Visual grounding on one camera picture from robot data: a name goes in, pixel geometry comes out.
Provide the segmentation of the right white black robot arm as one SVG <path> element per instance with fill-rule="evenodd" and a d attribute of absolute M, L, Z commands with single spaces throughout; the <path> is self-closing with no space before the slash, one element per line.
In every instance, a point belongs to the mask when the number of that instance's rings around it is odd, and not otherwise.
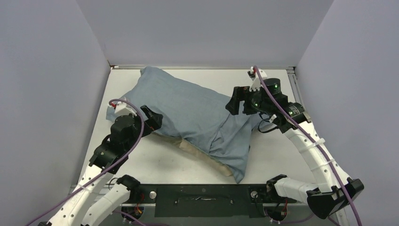
<path fill-rule="evenodd" d="M 225 108 L 233 115 L 266 114 L 281 133 L 289 139 L 308 165 L 315 183 L 306 183 L 278 175 L 266 183 L 267 198 L 273 202 L 289 198 L 307 204 L 314 215 L 326 219 L 350 206 L 364 190 L 360 179 L 353 179 L 335 161 L 325 147 L 325 140 L 315 130 L 305 108 L 290 102 L 281 91 L 280 80 L 254 80 L 253 85 L 234 87 Z"/>

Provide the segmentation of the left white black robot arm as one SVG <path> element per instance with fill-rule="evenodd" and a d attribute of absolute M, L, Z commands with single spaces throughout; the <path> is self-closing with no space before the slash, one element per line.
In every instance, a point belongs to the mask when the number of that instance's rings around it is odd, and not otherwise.
<path fill-rule="evenodd" d="M 129 109 L 122 102 L 115 105 L 117 115 L 110 133 L 94 150 L 79 183 L 61 204 L 58 212 L 41 226 L 97 226 L 123 202 L 136 202 L 140 182 L 124 175 L 116 186 L 95 201 L 105 184 L 112 179 L 138 145 L 141 138 L 162 126 L 163 115 L 147 106 Z"/>

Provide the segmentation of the cream white pillow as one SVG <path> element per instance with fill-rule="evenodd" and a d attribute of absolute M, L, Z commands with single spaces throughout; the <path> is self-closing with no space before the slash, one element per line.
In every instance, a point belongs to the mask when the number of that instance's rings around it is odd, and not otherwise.
<path fill-rule="evenodd" d="M 199 160 L 202 160 L 203 162 L 205 162 L 206 164 L 217 170 L 219 173 L 221 173 L 223 176 L 225 177 L 233 176 L 232 170 L 226 164 L 220 162 L 215 157 L 212 157 L 211 155 L 207 154 L 203 150 L 199 149 L 195 145 L 188 142 L 186 139 L 183 139 L 182 137 L 165 136 L 158 133 L 153 133 L 153 134 L 158 136 L 162 141 L 165 141 L 179 148 L 180 150 L 191 154 L 192 156 L 198 158 Z"/>

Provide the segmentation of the patchwork and blue pillowcase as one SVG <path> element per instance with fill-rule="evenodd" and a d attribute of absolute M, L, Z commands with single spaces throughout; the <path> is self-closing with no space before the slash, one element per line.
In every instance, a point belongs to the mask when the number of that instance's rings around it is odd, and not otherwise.
<path fill-rule="evenodd" d="M 136 77 L 110 77 L 106 89 L 112 92 L 110 99 L 162 114 L 162 127 L 155 133 L 186 139 L 226 164 L 236 183 L 244 180 L 252 134 L 262 125 L 258 115 L 232 115 L 225 109 L 229 96 L 153 66 Z"/>

